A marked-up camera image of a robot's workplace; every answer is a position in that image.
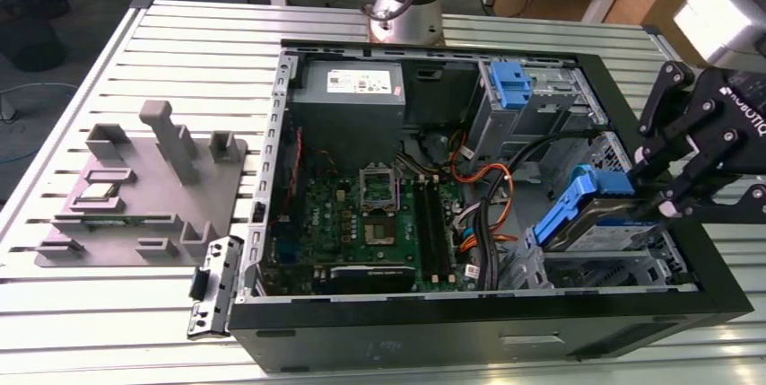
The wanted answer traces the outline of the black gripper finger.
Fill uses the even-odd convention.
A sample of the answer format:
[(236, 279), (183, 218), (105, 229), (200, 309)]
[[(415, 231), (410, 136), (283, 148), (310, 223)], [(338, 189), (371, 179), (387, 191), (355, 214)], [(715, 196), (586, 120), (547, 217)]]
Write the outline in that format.
[(634, 164), (650, 156), (651, 150), (662, 144), (675, 150), (670, 163), (685, 156), (693, 158), (697, 154), (693, 131), (714, 114), (711, 101), (699, 106), (693, 105), (699, 75), (681, 62), (669, 61), (663, 64), (639, 117), (642, 144), (635, 150)]
[(631, 217), (639, 220), (690, 218), (699, 223), (763, 223), (765, 184), (754, 183), (734, 204), (714, 202), (718, 191), (734, 183), (741, 174), (727, 173), (723, 158), (734, 150), (737, 132), (726, 131), (725, 142), (709, 152), (698, 152), (674, 179), (661, 183), (675, 150), (667, 144), (651, 150), (631, 169), (638, 202)]

